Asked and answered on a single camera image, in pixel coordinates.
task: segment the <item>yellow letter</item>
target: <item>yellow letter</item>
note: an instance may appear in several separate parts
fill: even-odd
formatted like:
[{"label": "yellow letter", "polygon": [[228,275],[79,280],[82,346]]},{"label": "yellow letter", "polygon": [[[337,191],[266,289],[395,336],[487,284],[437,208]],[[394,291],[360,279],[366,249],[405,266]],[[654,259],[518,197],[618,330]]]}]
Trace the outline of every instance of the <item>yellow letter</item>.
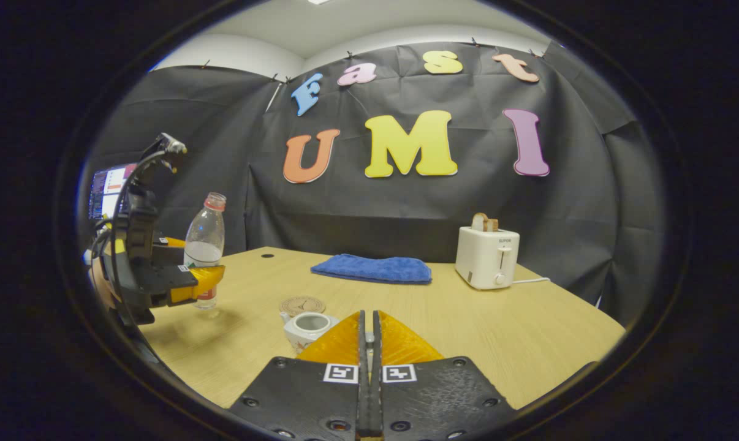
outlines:
[{"label": "yellow letter", "polygon": [[370,118],[364,125],[372,130],[372,156],[364,169],[367,178],[386,178],[394,172],[388,164],[386,151],[392,154],[400,173],[408,174],[416,154],[421,149],[421,160],[416,171],[425,176],[450,176],[457,173],[457,163],[451,160],[446,125],[451,120],[447,111],[426,111],[419,115],[406,134],[405,129],[391,115]]},{"label": "yellow letter", "polygon": [[462,72],[462,63],[457,61],[457,54],[448,50],[431,50],[423,54],[426,61],[423,68],[431,74],[455,74]]}]

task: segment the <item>bottle label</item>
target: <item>bottle label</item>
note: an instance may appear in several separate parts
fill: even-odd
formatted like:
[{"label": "bottle label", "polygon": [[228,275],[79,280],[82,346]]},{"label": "bottle label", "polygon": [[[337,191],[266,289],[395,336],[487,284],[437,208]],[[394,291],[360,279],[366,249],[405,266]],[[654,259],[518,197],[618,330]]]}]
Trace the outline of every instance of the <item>bottle label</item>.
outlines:
[{"label": "bottle label", "polygon": [[[184,265],[186,268],[213,267],[220,265],[221,257],[222,251],[216,246],[208,243],[187,243],[187,245],[184,246]],[[211,288],[211,290],[200,294],[198,296],[198,300],[213,299],[217,293],[218,290],[216,287]]]},{"label": "bottle label", "polygon": [[199,295],[198,300],[210,300],[213,299],[216,295],[218,295],[218,289],[216,287],[211,288],[211,290],[208,290],[207,292]]}]

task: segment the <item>ceiling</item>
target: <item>ceiling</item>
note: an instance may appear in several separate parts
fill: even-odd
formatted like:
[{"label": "ceiling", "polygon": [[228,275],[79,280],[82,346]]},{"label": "ceiling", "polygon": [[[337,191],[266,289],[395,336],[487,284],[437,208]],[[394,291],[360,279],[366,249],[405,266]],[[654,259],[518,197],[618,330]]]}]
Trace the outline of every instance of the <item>ceiling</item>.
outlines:
[{"label": "ceiling", "polygon": [[341,42],[421,25],[467,25],[549,38],[493,6],[476,0],[269,0],[227,18],[205,34],[253,37],[310,58]]}]

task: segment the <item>power cord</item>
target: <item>power cord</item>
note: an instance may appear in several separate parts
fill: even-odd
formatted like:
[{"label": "power cord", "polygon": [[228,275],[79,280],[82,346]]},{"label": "power cord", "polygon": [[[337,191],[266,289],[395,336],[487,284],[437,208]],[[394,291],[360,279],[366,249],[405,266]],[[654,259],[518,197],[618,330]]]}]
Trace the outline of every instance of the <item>power cord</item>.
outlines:
[{"label": "power cord", "polygon": [[[127,179],[125,180],[125,183],[122,185],[122,189],[119,190],[119,196],[116,202],[116,206],[114,207],[114,214],[112,216],[112,219],[117,220],[119,215],[119,207],[122,206],[123,201],[125,200],[127,196],[127,187],[132,184],[132,180],[136,178],[138,173],[142,172],[143,170],[146,170],[146,167],[149,167],[152,162],[156,161],[160,157],[164,156],[166,151],[156,151],[155,153],[150,154],[150,156],[146,156],[146,158],[142,159],[142,161],[138,162],[138,165],[132,170],[132,172],[127,176]],[[116,225],[113,226],[109,230],[111,235],[111,266],[112,266],[112,273],[114,273],[113,279],[116,281],[116,286],[114,287],[114,291],[116,292],[116,295],[121,299],[122,303],[124,303],[124,295],[122,294],[122,283],[119,282],[119,274],[117,269],[117,263],[116,263]],[[134,326],[137,326],[135,323],[135,318],[132,317],[132,314],[129,313],[128,310],[129,319],[132,321],[132,324]]]},{"label": "power cord", "polygon": [[109,223],[110,221],[111,221],[111,220],[110,220],[109,218],[105,218],[105,219],[100,219],[100,222],[98,222],[98,223],[94,224],[94,229],[95,229],[95,231],[97,231],[97,232],[98,232],[98,231],[100,231],[100,228],[102,228],[102,227],[103,227],[103,225],[106,225],[106,224],[107,224],[107,223]]},{"label": "power cord", "polygon": [[105,246],[105,241],[108,238],[108,230],[103,230],[97,237],[92,241],[92,245],[89,246],[89,273],[92,275],[92,285],[97,290],[97,279],[94,277],[94,260],[95,256],[100,255],[100,250]]},{"label": "power cord", "polygon": [[513,283],[532,283],[532,282],[551,282],[551,280],[548,277],[541,277],[538,279],[528,279],[528,280],[515,280]]}]

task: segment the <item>red bottle cap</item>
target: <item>red bottle cap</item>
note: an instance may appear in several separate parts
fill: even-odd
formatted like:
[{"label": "red bottle cap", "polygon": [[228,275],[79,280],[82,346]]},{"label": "red bottle cap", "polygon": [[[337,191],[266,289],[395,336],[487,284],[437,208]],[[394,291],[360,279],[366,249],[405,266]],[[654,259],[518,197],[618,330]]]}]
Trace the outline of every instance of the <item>red bottle cap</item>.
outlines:
[{"label": "red bottle cap", "polygon": [[220,193],[211,192],[204,201],[204,206],[217,211],[225,211],[225,196]]}]

